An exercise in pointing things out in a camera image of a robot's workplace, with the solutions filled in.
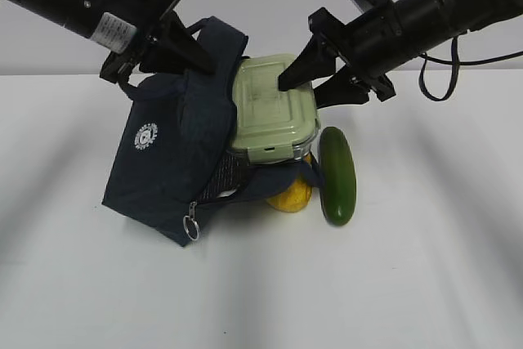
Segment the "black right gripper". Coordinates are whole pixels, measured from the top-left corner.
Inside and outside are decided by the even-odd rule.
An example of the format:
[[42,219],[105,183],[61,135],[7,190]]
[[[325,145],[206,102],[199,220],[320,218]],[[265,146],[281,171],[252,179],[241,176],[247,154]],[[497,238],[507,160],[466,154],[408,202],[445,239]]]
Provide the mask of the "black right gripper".
[[309,16],[313,36],[299,56],[278,78],[280,91],[288,91],[336,72],[336,59],[345,65],[314,89],[317,109],[336,105],[363,105],[374,92],[380,101],[396,95],[384,71],[375,71],[378,54],[391,39],[388,0],[348,24],[321,7]]

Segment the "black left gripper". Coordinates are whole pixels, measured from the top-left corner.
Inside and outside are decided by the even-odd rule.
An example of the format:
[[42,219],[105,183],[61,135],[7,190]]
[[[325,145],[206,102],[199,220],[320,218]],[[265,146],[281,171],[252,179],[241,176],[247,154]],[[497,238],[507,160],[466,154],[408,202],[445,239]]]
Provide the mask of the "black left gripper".
[[126,82],[138,67],[147,74],[182,74],[186,69],[214,73],[214,60],[189,33],[174,11],[180,0],[124,0],[109,17],[120,17],[136,29],[111,46],[100,77]]

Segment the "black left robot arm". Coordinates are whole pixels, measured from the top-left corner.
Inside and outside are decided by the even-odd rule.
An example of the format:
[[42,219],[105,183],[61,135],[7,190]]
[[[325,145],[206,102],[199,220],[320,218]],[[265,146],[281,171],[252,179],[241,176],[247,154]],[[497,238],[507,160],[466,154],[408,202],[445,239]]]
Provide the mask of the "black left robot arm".
[[7,0],[109,50],[100,76],[124,84],[134,69],[212,74],[215,63],[175,11],[181,0]]

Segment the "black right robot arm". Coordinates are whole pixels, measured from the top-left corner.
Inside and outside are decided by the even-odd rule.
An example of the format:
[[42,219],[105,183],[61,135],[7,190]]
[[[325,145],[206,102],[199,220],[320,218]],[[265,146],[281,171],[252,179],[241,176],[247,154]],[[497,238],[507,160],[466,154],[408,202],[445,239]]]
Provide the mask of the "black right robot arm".
[[324,7],[309,15],[311,39],[279,76],[280,91],[322,78],[314,90],[318,108],[363,105],[371,93],[386,101],[396,94],[387,72],[450,41],[452,93],[462,64],[458,37],[522,14],[522,0],[352,2],[361,14],[349,23]]

